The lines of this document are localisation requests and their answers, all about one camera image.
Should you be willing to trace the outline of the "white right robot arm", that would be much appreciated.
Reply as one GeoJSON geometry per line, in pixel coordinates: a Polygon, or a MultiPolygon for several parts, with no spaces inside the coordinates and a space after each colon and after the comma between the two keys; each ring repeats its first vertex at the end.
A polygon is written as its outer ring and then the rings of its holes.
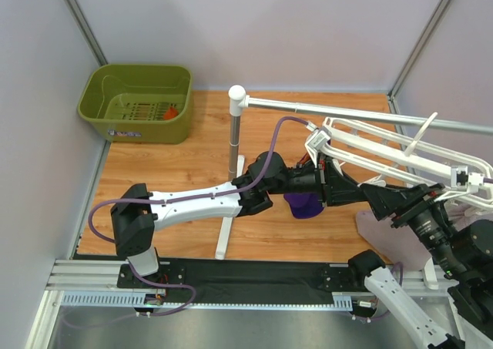
{"type": "Polygon", "coordinates": [[[440,196],[443,185],[412,188],[362,184],[378,220],[407,226],[443,271],[438,291],[398,280],[372,250],[352,257],[355,284],[373,294],[418,348],[492,346],[492,222],[477,220],[456,230],[440,196]]]}

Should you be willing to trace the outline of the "purple cloth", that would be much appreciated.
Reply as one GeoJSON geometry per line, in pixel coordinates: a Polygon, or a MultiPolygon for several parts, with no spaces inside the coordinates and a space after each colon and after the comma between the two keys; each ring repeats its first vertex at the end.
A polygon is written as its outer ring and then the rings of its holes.
{"type": "Polygon", "coordinates": [[[283,198],[297,220],[313,219],[324,211],[316,193],[287,193],[283,198]]]}

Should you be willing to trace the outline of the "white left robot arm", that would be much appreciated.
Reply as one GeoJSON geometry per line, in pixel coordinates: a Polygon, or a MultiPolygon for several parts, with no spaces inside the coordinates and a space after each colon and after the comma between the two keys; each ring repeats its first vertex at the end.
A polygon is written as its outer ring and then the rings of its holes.
{"type": "Polygon", "coordinates": [[[247,171],[230,182],[181,193],[148,191],[138,183],[110,210],[116,254],[131,262],[141,276],[158,272],[152,242],[156,231],[193,220],[253,216],[272,207],[272,194],[308,194],[320,206],[360,203],[366,196],[357,182],[320,157],[286,166],[279,153],[261,153],[247,171]]]}

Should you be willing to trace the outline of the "orange sock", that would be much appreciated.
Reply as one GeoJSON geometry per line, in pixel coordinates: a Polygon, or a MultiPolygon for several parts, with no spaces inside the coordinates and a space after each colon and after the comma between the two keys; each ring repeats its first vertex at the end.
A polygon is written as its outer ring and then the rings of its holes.
{"type": "Polygon", "coordinates": [[[170,106],[162,115],[163,120],[171,120],[179,115],[179,110],[174,106],[170,106]]]}
{"type": "Polygon", "coordinates": [[[306,153],[306,154],[302,157],[302,159],[300,160],[300,165],[301,165],[301,166],[302,166],[302,165],[304,165],[304,164],[305,164],[307,161],[309,161],[309,160],[310,160],[310,156],[309,156],[309,154],[308,154],[308,153],[306,153]]]}

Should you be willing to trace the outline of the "white clip sock hanger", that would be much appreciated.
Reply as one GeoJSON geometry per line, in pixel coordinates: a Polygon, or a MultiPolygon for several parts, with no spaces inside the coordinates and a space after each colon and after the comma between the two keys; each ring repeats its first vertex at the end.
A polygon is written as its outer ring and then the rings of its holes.
{"type": "Polygon", "coordinates": [[[409,186],[433,180],[450,189],[453,166],[467,166],[470,172],[483,173],[485,185],[475,194],[454,198],[482,213],[492,211],[492,165],[485,160],[422,140],[435,114],[425,120],[415,136],[409,137],[355,119],[327,117],[321,126],[309,122],[310,134],[317,128],[328,129],[331,140],[319,154],[334,160],[340,168],[349,163],[377,175],[366,183],[383,186],[390,177],[409,186]]]}

